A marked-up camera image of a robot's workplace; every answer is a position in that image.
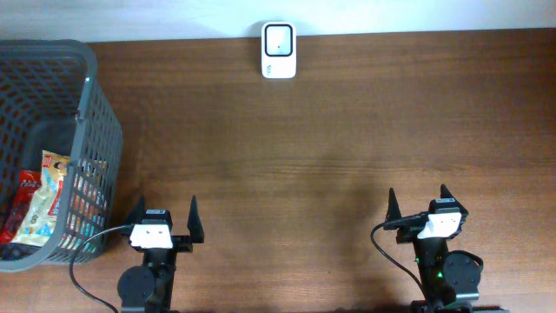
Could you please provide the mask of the cream blue snack bag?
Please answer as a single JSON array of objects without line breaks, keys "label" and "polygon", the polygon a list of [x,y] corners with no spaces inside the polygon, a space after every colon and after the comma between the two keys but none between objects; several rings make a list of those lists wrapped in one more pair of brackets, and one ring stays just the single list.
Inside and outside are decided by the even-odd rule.
[{"label": "cream blue snack bag", "polygon": [[42,247],[52,237],[69,161],[68,156],[43,151],[41,186],[33,193],[27,214],[12,243]]}]

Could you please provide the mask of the red candy bag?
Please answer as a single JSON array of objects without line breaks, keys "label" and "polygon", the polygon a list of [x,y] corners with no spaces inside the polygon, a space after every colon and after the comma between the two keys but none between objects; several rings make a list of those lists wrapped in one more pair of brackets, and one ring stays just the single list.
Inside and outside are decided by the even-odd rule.
[{"label": "red candy bag", "polygon": [[11,209],[7,221],[1,230],[1,244],[8,244],[16,235],[36,190],[41,187],[41,173],[32,170],[21,170],[17,192],[11,202]]}]

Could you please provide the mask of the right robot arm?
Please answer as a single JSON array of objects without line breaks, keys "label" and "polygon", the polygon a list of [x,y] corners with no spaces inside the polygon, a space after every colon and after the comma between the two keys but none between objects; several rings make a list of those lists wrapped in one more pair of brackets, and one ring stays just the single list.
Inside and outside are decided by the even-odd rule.
[{"label": "right robot arm", "polygon": [[468,210],[446,185],[428,209],[403,216],[394,190],[388,194],[384,230],[396,232],[398,244],[414,247],[419,275],[416,282],[424,296],[410,303],[412,312],[502,312],[499,306],[475,306],[484,261],[464,250],[450,250],[447,243],[456,238],[467,220]]}]

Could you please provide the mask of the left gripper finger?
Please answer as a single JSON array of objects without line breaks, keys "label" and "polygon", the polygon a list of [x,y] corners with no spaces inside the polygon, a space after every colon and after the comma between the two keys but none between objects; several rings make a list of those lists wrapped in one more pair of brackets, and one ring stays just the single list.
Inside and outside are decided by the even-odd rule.
[{"label": "left gripper finger", "polygon": [[192,243],[204,242],[204,230],[199,216],[196,196],[192,196],[191,199],[187,228]]},{"label": "left gripper finger", "polygon": [[144,196],[140,196],[133,210],[125,218],[123,223],[124,229],[120,230],[120,235],[130,236],[133,227],[136,224],[142,223],[142,219],[144,215],[145,215],[145,198]]}]

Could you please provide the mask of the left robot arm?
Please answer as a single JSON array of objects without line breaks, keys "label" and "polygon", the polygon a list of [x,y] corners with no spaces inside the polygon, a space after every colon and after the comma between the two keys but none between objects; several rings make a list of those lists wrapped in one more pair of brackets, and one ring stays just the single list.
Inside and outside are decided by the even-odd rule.
[{"label": "left robot arm", "polygon": [[142,263],[123,272],[117,284],[122,312],[170,312],[176,260],[180,253],[191,253],[205,235],[196,198],[190,202],[187,235],[173,235],[168,210],[147,209],[141,197],[125,219],[122,236],[142,253]]}]

